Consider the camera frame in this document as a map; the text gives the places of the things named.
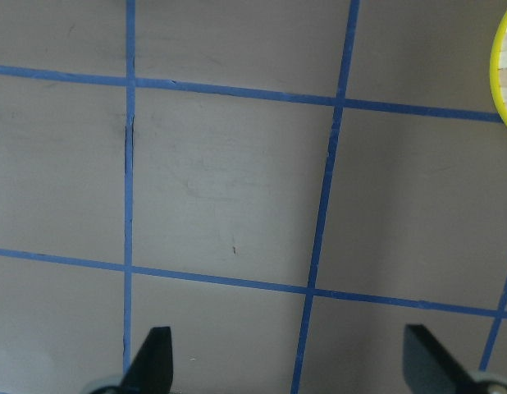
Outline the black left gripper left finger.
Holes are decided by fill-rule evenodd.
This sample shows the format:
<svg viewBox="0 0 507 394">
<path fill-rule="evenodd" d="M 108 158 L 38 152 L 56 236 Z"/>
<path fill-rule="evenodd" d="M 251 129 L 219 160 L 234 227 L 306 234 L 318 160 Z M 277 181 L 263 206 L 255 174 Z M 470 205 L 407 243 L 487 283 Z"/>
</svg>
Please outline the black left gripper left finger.
<svg viewBox="0 0 507 394">
<path fill-rule="evenodd" d="M 171 328 L 151 328 L 121 380 L 121 390 L 123 393 L 169 393 L 173 375 Z"/>
</svg>

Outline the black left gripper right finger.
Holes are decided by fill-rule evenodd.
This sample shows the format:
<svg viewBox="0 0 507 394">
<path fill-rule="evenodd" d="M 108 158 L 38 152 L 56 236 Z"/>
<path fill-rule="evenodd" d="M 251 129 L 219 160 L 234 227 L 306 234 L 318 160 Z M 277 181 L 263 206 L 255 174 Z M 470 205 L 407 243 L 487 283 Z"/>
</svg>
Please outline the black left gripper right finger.
<svg viewBox="0 0 507 394">
<path fill-rule="evenodd" d="M 488 393 L 422 324 L 404 327 L 403 377 L 413 394 Z"/>
</svg>

